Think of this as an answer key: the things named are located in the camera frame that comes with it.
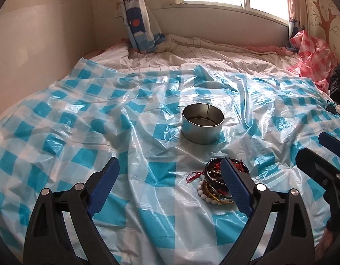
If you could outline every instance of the pink curtain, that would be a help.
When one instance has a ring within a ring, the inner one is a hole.
[[[289,6],[289,38],[305,29],[308,23],[306,0],[288,0]]]

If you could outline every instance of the pile of bracelets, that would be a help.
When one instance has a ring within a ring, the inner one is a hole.
[[[197,186],[197,192],[203,200],[213,205],[234,203],[234,200],[220,173],[220,162],[223,158],[224,157],[218,157],[212,159],[207,163],[202,172],[195,171],[190,173],[186,179],[187,183],[189,183],[203,175],[203,180],[201,180]],[[247,173],[248,175],[250,174],[242,160],[239,161],[234,158],[230,158],[230,160],[239,171]]]

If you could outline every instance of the tree wall decal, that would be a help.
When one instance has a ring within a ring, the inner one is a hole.
[[[310,3],[310,8],[313,11],[313,14],[311,15],[311,17],[314,18],[314,22],[310,22],[310,25],[314,27],[320,26],[326,33],[326,42],[329,44],[331,32],[339,36],[338,32],[340,32],[340,27],[334,26],[333,28],[331,28],[331,24],[334,19],[340,16],[340,14],[334,15],[332,13],[332,9],[336,9],[333,2],[329,3],[328,8],[327,8],[328,11],[327,11],[324,5],[321,6],[321,2],[320,2],[321,0],[311,0],[311,1],[312,3]]]

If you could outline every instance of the blue patterned curtain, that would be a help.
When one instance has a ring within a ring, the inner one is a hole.
[[[144,0],[121,0],[121,10],[132,46],[138,52],[154,52],[156,45],[166,39]]]

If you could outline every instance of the blue checkered plastic sheet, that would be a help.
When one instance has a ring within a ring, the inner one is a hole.
[[[224,112],[214,144],[196,145],[180,134],[181,110],[196,102]],[[242,159],[254,180],[272,190],[297,188],[317,241],[329,208],[322,188],[296,168],[295,156],[309,147],[340,169],[340,159],[318,143],[322,131],[340,139],[340,115],[326,106],[306,78],[255,78],[200,66],[124,75],[81,59],[68,77],[0,121],[0,233],[22,253],[41,189],[68,190],[115,156],[120,175],[94,222],[116,258],[122,264],[219,264],[247,218],[235,205],[203,201],[199,180],[187,184],[186,177],[211,158],[229,156]],[[70,216],[65,219],[83,256]]]

